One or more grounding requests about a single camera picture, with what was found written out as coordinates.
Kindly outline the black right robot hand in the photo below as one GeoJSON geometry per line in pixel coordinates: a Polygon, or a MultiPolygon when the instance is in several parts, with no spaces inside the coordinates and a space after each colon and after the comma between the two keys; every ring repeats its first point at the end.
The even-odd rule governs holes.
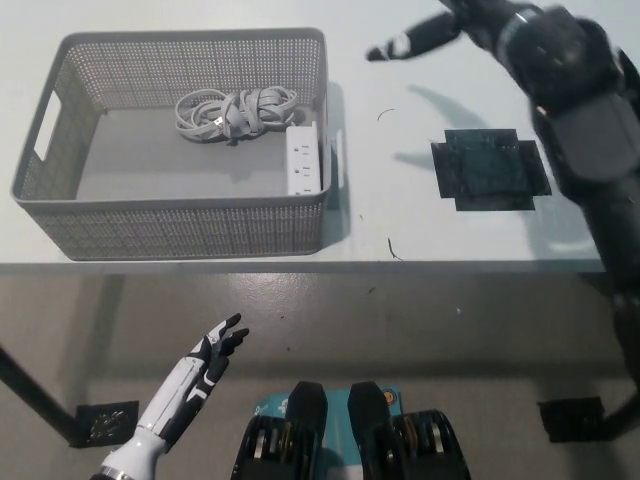
{"type": "Polygon", "coordinates": [[[456,40],[465,33],[479,48],[494,52],[508,21],[529,4],[513,1],[443,1],[447,11],[430,17],[373,46],[369,62],[407,60],[424,55],[456,40]]]}

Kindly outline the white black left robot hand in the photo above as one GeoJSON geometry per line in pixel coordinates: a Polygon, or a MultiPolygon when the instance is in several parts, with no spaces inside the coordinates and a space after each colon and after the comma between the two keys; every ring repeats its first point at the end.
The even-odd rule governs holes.
{"type": "Polygon", "coordinates": [[[229,357],[249,334],[238,329],[236,313],[220,322],[178,360],[157,390],[137,427],[164,441],[167,449],[180,439],[198,415],[229,365],[229,357]]]}

